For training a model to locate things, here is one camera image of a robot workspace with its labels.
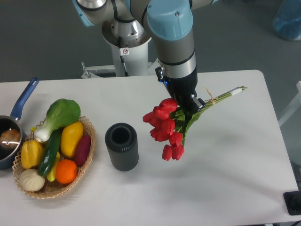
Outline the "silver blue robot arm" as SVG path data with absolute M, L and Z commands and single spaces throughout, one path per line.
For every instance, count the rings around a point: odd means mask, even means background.
M 197 97 L 197 63 L 193 38 L 194 9 L 209 0 L 75 0 L 85 26 L 102 26 L 111 45 L 117 76 L 138 76 L 147 70 L 147 44 L 155 44 L 156 74 L 170 96 L 189 113 L 205 102 Z

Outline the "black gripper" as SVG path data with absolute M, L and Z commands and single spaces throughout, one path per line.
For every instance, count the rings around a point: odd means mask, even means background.
M 206 106 L 206 103 L 201 98 L 197 98 L 195 91 L 198 82 L 196 69 L 182 78 L 169 78 L 165 76 L 161 67 L 157 67 L 155 72 L 158 81 L 164 84 L 169 95 L 185 111 L 198 113 Z

